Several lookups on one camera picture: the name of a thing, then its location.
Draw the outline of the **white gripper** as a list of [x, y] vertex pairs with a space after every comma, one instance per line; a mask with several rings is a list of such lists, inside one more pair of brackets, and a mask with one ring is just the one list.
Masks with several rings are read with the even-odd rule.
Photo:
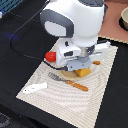
[[104, 59], [108, 54], [109, 41], [100, 41], [91, 47], [78, 47], [70, 39], [59, 39], [56, 50], [56, 64], [64, 71], [89, 68], [94, 61]]

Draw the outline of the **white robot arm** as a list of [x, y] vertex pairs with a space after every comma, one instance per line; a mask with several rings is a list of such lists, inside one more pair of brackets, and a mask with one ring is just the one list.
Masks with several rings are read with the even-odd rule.
[[98, 44], [107, 7], [104, 0], [51, 0], [40, 20], [45, 30], [58, 37], [57, 70], [89, 68], [107, 56], [109, 42]]

